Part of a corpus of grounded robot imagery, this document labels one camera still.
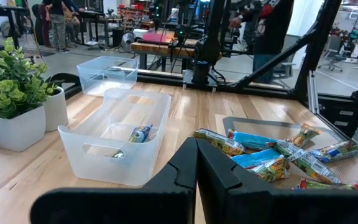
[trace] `gray floor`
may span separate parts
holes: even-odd
[[[24,49],[37,49],[34,40],[30,35],[20,39],[20,46]],[[53,49],[46,49],[40,46],[40,50],[54,52]],[[78,46],[72,48],[71,53],[66,54],[58,52],[54,55],[43,57],[38,59],[44,61],[49,70],[43,76],[45,78],[54,75],[59,72],[66,72],[72,74],[78,74],[76,66],[93,58],[101,55],[110,55],[115,57],[131,58],[134,54],[119,53],[117,51],[101,51],[99,49],[88,50],[87,47]],[[148,64],[152,63],[154,55],[148,56]],[[319,64],[326,63],[325,59],[321,58]],[[167,60],[167,71],[170,71],[172,64]],[[343,72],[339,70],[330,71],[328,68],[318,68],[315,75],[317,77],[317,87],[319,93],[329,93],[335,95],[349,96],[353,91],[358,89],[358,64],[340,63],[343,68]],[[234,56],[231,58],[222,58],[216,64],[216,70],[221,72],[228,80],[240,80],[244,76],[252,73],[252,57],[247,55]],[[175,63],[173,72],[181,73],[181,62],[178,60]],[[287,88],[293,88],[298,78],[299,70],[293,70],[293,76],[291,78],[276,80],[276,83],[283,85]],[[354,138],[358,141],[358,130]]]

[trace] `white pot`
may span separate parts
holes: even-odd
[[[44,106],[12,119],[0,118],[0,147],[21,152],[41,140],[45,133]]]
[[[45,131],[57,130],[57,126],[66,125],[68,123],[65,91],[61,87],[57,87],[57,89],[60,93],[48,97],[45,103],[47,125]]]

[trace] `chair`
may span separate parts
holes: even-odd
[[[319,65],[318,68],[328,65],[328,69],[330,69],[331,71],[334,71],[335,68],[338,68],[342,72],[343,71],[342,67],[337,65],[337,63],[346,60],[345,56],[339,54],[341,47],[342,47],[342,38],[336,35],[332,35],[331,38],[329,38],[328,49],[324,53],[324,58],[328,61],[328,63]]]
[[[292,45],[294,45],[298,40],[300,36],[298,35],[289,35],[287,34],[284,39],[284,45],[282,51],[285,51]],[[273,69],[273,79],[283,79],[283,78],[290,78],[292,77],[292,66],[296,65],[295,63],[292,63],[292,60],[294,58],[295,54],[292,54],[287,59],[285,59],[282,63],[278,64]]]
[[[77,75],[69,73],[58,73],[47,78],[45,82],[49,83],[56,81],[59,81],[59,86],[65,90],[66,100],[82,90],[80,78]]]

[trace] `clear plastic bin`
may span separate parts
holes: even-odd
[[[138,61],[102,56],[77,65],[77,69],[83,93],[104,96],[104,92],[110,88],[131,89],[135,85]]]
[[[107,90],[102,106],[77,129],[58,127],[74,174],[117,184],[145,184],[153,174],[170,103],[168,94]],[[150,125],[145,142],[129,142],[134,128]]]

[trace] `granola bar wrapper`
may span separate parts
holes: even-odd
[[[229,129],[229,134],[227,136],[235,140],[236,142],[242,144],[245,149],[250,149],[254,151],[263,151],[265,149],[268,149],[266,143],[276,141],[275,139],[270,139],[254,134],[241,133],[231,129]]]
[[[319,180],[324,184],[341,183],[338,177],[310,152],[306,152],[286,141],[270,142],[268,144],[269,147],[273,147],[283,154],[290,162],[300,168],[308,176]]]
[[[281,155],[279,158],[272,159],[265,164],[249,169],[249,171],[267,182],[272,182],[274,180],[288,178],[289,173],[287,169],[289,169],[289,167],[287,159]]]
[[[315,190],[358,190],[358,182],[354,184],[322,184],[312,180],[301,179],[299,189],[315,189]]]
[[[276,150],[266,149],[247,155],[233,156],[231,159],[245,169],[252,169],[271,160],[278,159],[280,156],[282,155]]]
[[[315,149],[311,153],[321,162],[331,162],[356,155],[358,144],[354,141],[345,141],[322,149]]]
[[[245,153],[245,148],[240,143],[207,129],[201,128],[195,131],[193,133],[193,137],[207,140],[213,146],[220,149],[223,153],[230,156],[236,156]]]
[[[322,131],[315,129],[308,124],[303,124],[299,134],[286,139],[286,141],[293,143],[296,147],[303,147],[310,139],[321,133]]]

